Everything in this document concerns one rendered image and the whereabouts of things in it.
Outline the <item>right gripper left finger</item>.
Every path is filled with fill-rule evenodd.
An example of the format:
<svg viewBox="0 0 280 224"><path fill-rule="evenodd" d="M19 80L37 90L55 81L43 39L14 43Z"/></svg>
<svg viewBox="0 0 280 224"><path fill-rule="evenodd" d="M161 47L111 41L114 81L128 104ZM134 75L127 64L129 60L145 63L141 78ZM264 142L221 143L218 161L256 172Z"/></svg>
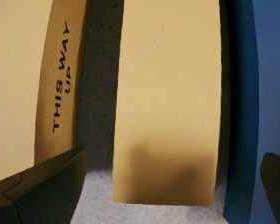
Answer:
<svg viewBox="0 0 280 224"><path fill-rule="evenodd" d="M70 224L87 167L75 147L0 180L0 224Z"/></svg>

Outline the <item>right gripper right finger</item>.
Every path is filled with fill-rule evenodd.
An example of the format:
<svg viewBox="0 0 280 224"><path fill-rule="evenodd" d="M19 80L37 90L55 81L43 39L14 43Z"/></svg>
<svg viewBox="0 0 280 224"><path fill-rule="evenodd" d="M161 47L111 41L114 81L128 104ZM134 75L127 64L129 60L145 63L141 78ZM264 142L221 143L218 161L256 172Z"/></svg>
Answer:
<svg viewBox="0 0 280 224"><path fill-rule="evenodd" d="M280 155L264 154L260 176L275 220L280 224Z"/></svg>

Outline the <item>brown cardboard carton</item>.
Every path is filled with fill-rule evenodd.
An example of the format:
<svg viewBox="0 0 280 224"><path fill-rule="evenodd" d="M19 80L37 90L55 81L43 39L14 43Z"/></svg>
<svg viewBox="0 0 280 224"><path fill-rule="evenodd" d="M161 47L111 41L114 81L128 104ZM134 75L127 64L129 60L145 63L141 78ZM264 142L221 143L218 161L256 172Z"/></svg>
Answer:
<svg viewBox="0 0 280 224"><path fill-rule="evenodd" d="M0 180L75 147L91 0L0 0Z"/></svg>
<svg viewBox="0 0 280 224"><path fill-rule="evenodd" d="M219 0L125 0L112 202L212 206Z"/></svg>

